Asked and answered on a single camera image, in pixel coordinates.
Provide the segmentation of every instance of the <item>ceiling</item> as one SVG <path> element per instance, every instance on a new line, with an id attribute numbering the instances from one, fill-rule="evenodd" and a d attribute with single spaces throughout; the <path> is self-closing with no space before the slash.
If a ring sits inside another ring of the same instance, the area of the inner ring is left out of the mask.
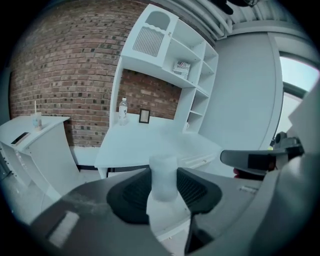
<path id="1" fill-rule="evenodd" d="M 232 3 L 233 15 L 227 15 L 217 8 L 218 13 L 225 19 L 231 19 L 232 24 L 252 21 L 281 21 L 298 24 L 295 18 L 277 1 L 262 0 L 254 7 L 239 7 Z"/>

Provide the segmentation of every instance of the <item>water bottle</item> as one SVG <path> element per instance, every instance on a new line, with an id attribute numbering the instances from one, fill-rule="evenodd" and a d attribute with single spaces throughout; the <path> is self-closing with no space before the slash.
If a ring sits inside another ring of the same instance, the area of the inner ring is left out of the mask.
<path id="1" fill-rule="evenodd" d="M 128 103 L 126 98 L 122 98 L 119 105 L 119 124 L 124 126 L 127 123 Z"/>

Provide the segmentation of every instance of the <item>picture frame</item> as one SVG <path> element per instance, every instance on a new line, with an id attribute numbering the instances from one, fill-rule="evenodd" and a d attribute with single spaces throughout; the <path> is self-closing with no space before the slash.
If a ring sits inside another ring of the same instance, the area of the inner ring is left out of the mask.
<path id="1" fill-rule="evenodd" d="M 149 124 L 150 112 L 151 111 L 149 109 L 140 108 L 139 123 Z"/>

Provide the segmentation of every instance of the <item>black mesh backrest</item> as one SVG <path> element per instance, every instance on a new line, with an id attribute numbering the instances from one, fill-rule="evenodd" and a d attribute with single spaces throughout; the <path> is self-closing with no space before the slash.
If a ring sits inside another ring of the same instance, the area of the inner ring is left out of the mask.
<path id="1" fill-rule="evenodd" d="M 176 186 L 192 214 L 208 213 L 221 200 L 222 191 L 211 183 L 183 168 L 178 168 Z"/>
<path id="2" fill-rule="evenodd" d="M 116 184 L 107 194 L 112 211 L 124 222 L 149 224 L 147 201 L 151 192 L 151 170 L 144 171 Z"/>

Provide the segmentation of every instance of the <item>floor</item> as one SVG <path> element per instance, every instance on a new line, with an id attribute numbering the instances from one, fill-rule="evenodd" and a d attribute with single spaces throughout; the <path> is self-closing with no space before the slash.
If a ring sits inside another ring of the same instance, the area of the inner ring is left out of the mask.
<path id="1" fill-rule="evenodd" d="M 80 178 L 83 183 L 100 179 L 97 170 L 81 170 Z M 19 183 L 13 175 L 7 176 L 0 183 L 8 205 L 14 216 L 30 224 L 40 213 L 51 206 L 54 201 L 44 194 L 34 182 L 28 187 Z"/>

